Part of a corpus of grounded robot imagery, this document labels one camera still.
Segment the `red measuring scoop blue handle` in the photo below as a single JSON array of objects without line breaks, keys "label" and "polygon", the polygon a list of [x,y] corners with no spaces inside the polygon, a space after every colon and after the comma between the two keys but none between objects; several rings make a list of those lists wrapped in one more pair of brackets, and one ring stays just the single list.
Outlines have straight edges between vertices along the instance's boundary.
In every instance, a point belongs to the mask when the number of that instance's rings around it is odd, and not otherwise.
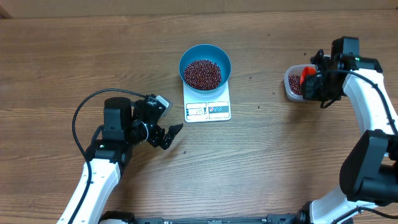
[{"label": "red measuring scoop blue handle", "polygon": [[307,76],[309,76],[309,75],[314,75],[314,74],[316,74],[316,72],[317,72],[317,71],[316,71],[313,67],[309,67],[309,66],[305,67],[305,68],[303,69],[303,71],[302,71],[301,76],[300,76],[300,85],[302,85],[302,84],[304,83],[305,78],[306,78]]}]

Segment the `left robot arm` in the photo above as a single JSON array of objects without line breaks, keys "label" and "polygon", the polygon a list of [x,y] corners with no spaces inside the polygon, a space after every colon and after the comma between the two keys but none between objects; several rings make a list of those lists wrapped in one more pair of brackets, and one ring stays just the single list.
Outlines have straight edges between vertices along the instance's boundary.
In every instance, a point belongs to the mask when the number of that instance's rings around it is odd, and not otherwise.
[{"label": "left robot arm", "polygon": [[59,219],[59,223],[136,223],[133,213],[104,211],[132,159],[132,150],[147,141],[166,150],[182,124],[161,128],[157,123],[172,104],[158,95],[146,95],[135,102],[125,97],[104,102],[104,123],[98,126],[85,153],[80,181]]}]

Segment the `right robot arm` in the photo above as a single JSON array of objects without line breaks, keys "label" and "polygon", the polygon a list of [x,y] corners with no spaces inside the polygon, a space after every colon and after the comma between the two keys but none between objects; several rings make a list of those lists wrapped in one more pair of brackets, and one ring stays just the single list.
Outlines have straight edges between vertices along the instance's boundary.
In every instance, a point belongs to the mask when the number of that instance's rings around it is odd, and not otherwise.
[{"label": "right robot arm", "polygon": [[340,169],[339,185],[324,197],[307,202],[289,223],[352,223],[353,217],[397,203],[397,113],[384,86],[383,69],[375,58],[359,54],[359,40],[342,36],[331,44],[331,54],[319,50],[311,66],[302,70],[300,99],[318,101],[325,109],[347,97],[362,134]]}]

